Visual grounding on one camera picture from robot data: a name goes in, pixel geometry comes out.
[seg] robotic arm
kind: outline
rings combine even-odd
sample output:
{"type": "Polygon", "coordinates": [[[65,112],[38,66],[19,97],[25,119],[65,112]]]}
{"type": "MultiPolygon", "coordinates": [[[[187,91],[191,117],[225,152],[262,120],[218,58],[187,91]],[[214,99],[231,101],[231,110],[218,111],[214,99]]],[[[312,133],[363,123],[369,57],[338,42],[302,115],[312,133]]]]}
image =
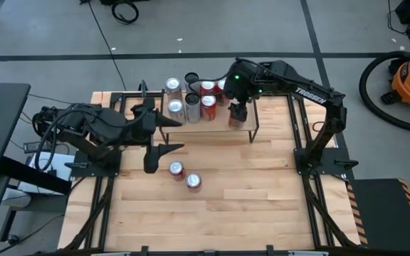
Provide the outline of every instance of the robotic arm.
{"type": "MultiPolygon", "coordinates": [[[[254,63],[250,60],[236,59],[226,76],[224,93],[229,99],[238,100],[238,104],[232,104],[230,110],[233,111],[232,115],[239,117],[242,122],[246,121],[246,103],[258,99],[263,94],[294,94],[325,107],[327,112],[322,129],[314,140],[307,143],[306,149],[301,150],[301,153],[299,153],[299,149],[295,154],[297,168],[298,170],[313,170],[317,167],[328,169],[331,165],[338,165],[340,161],[332,159],[331,161],[327,160],[327,165],[323,166],[324,150],[329,140],[346,127],[347,110],[342,105],[342,99],[345,95],[303,78],[297,74],[292,66],[281,60],[254,63]]],[[[348,169],[352,164],[341,166],[341,168],[348,169]]],[[[301,174],[308,200],[316,207],[341,245],[356,246],[322,207],[311,188],[309,172],[301,174]]]]}
{"type": "MultiPolygon", "coordinates": [[[[178,127],[182,124],[155,110],[153,98],[145,98],[142,104],[134,105],[131,111],[133,120],[127,120],[123,114],[100,105],[75,103],[65,110],[42,107],[33,117],[34,131],[42,137],[39,149],[45,141],[52,143],[52,151],[56,141],[68,142],[79,149],[74,163],[67,164],[75,174],[78,173],[76,176],[115,176],[120,169],[120,147],[145,146],[144,170],[153,174],[161,156],[183,146],[153,146],[152,135],[156,127],[178,127]]],[[[36,154],[36,168],[44,171],[38,165],[39,153],[36,154]]]]}
{"type": "Polygon", "coordinates": [[[240,112],[246,111],[246,102],[258,99],[263,94],[278,93],[305,97],[325,107],[325,123],[316,139],[307,143],[303,159],[309,167],[319,166],[323,149],[329,140],[346,127],[347,110],[342,105],[345,95],[332,89],[325,89],[314,81],[298,75],[292,66],[281,60],[254,63],[250,60],[237,59],[229,71],[224,93],[228,98],[238,100],[238,106],[233,105],[231,108],[240,112]]]}

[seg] gray floor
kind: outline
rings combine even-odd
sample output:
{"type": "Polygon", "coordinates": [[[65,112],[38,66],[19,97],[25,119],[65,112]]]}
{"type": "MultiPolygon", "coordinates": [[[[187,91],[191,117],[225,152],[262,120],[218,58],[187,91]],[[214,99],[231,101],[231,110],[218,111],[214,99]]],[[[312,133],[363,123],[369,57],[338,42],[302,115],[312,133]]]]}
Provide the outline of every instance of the gray floor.
{"type": "MultiPolygon", "coordinates": [[[[392,0],[394,8],[399,0],[392,0]]],[[[410,50],[408,39],[387,28],[387,0],[307,0],[322,53],[378,53],[410,50]]],[[[96,16],[110,47],[117,54],[269,52],[312,53],[300,0],[151,0],[137,3],[140,19],[133,26],[113,20],[110,8],[93,1],[96,16]]],[[[393,24],[403,28],[397,17],[393,24]]],[[[87,5],[71,0],[5,0],[0,10],[0,55],[97,55],[107,48],[87,5]]],[[[272,58],[253,58],[270,60],[272,58]]],[[[314,58],[286,58],[297,71],[321,81],[314,58]]],[[[410,132],[377,119],[364,108],[358,95],[359,77],[367,58],[327,58],[331,86],[345,93],[348,123],[345,138],[350,156],[360,162],[357,178],[404,178],[410,187],[410,132]]],[[[231,58],[163,58],[118,60],[129,90],[141,79],[159,89],[167,78],[197,72],[217,77],[231,58]]],[[[369,79],[371,94],[387,88],[384,68],[369,79]]],[[[71,102],[88,102],[93,91],[121,90],[111,60],[43,60],[0,62],[0,82],[27,82],[31,93],[71,102]]],[[[64,105],[30,97],[25,112],[64,105]]],[[[410,108],[387,111],[410,120],[410,108]]],[[[38,140],[20,122],[12,139],[22,144],[38,140]]],[[[6,155],[19,161],[26,156],[13,145],[6,155]]],[[[23,237],[57,213],[21,214],[11,233],[23,237]]],[[[56,248],[61,219],[3,255],[22,255],[56,248]]]]}

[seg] wooden platform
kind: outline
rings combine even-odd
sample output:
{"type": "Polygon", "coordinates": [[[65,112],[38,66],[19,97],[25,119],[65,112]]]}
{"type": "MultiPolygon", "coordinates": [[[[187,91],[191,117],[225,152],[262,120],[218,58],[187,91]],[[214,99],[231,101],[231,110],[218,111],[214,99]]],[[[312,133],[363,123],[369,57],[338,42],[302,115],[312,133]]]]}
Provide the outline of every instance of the wooden platform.
{"type": "MultiPolygon", "coordinates": [[[[110,92],[95,92],[92,103],[108,106],[109,99],[110,92]]],[[[129,99],[127,113],[138,102],[129,99]]],[[[313,249],[287,101],[263,97],[257,106],[261,127],[253,144],[242,132],[171,134],[171,143],[186,146],[163,156],[155,174],[143,171],[145,149],[128,148],[115,180],[105,250],[140,251],[143,245],[151,251],[313,249]],[[189,193],[167,173],[173,160],[202,176],[200,193],[189,193]]],[[[324,119],[321,106],[306,106],[311,124],[324,119]]],[[[161,141],[157,132],[155,143],[161,141]]],[[[72,192],[58,247],[67,245],[88,217],[94,183],[87,178],[72,192]]],[[[322,183],[330,215],[359,243],[345,183],[331,176],[323,176],[322,183]]]]}

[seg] soda can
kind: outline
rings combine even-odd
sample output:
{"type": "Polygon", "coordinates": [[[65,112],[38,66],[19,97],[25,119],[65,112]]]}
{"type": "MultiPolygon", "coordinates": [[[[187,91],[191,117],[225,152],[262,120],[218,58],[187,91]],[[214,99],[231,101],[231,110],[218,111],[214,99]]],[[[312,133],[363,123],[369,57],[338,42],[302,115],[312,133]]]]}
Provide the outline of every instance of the soda can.
{"type": "Polygon", "coordinates": [[[210,81],[203,81],[200,84],[200,95],[213,95],[214,94],[215,83],[210,81]]]}
{"type": "Polygon", "coordinates": [[[186,176],[186,186],[188,186],[189,192],[198,193],[202,187],[202,178],[196,173],[188,174],[186,176]]]}
{"type": "Polygon", "coordinates": [[[202,97],[201,118],[205,121],[214,120],[216,117],[216,98],[211,95],[202,97]]]}
{"type": "Polygon", "coordinates": [[[184,81],[186,82],[186,91],[188,93],[195,92],[196,94],[200,93],[200,82],[195,82],[199,79],[199,75],[196,73],[190,72],[184,76],[184,81]]]}
{"type": "Polygon", "coordinates": [[[186,117],[184,116],[184,107],[181,100],[172,100],[168,104],[170,118],[186,124],[186,117]]]}
{"type": "Polygon", "coordinates": [[[167,99],[182,100],[182,83],[176,78],[169,78],[165,82],[165,92],[167,93],[167,99]]]}
{"type": "Polygon", "coordinates": [[[219,106],[227,106],[230,100],[224,94],[224,84],[226,83],[226,79],[220,80],[218,82],[218,86],[215,87],[215,96],[216,96],[216,103],[219,106]]]}
{"type": "Polygon", "coordinates": [[[188,93],[184,98],[188,121],[195,124],[200,121],[200,97],[195,93],[188,93]]]}
{"type": "Polygon", "coordinates": [[[180,161],[174,161],[170,164],[169,173],[174,177],[175,181],[183,181],[186,177],[186,171],[184,170],[183,163],[180,161]]]}

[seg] wheel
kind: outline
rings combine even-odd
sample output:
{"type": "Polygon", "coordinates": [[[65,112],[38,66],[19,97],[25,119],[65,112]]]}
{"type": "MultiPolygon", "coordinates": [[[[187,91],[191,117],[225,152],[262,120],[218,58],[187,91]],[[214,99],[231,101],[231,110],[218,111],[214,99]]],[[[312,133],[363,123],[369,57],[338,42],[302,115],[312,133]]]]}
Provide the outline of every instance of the wheel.
{"type": "Polygon", "coordinates": [[[403,65],[406,62],[406,60],[403,59],[396,59],[392,60],[389,65],[389,72],[391,75],[395,75],[396,72],[398,72],[399,67],[403,65]]]}
{"type": "Polygon", "coordinates": [[[13,245],[13,244],[16,244],[16,243],[18,243],[19,242],[19,237],[18,236],[16,236],[16,235],[9,235],[8,237],[7,237],[7,243],[8,244],[10,244],[10,245],[13,245]]]}

